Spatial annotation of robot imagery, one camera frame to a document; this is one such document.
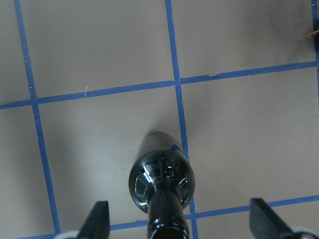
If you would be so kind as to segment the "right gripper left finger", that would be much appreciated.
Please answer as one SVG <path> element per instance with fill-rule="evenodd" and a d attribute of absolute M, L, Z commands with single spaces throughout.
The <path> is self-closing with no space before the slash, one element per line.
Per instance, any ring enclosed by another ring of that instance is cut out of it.
<path fill-rule="evenodd" d="M 77 239 L 108 239 L 110 215 L 108 201 L 98 201 L 82 225 Z"/>

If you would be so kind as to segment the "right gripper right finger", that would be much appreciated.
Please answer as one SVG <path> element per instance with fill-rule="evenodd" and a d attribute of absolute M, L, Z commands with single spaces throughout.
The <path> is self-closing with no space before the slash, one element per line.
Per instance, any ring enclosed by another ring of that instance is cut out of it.
<path fill-rule="evenodd" d="M 292 239 L 294 232 L 262 199 L 250 199 L 249 229 L 255 239 Z"/>

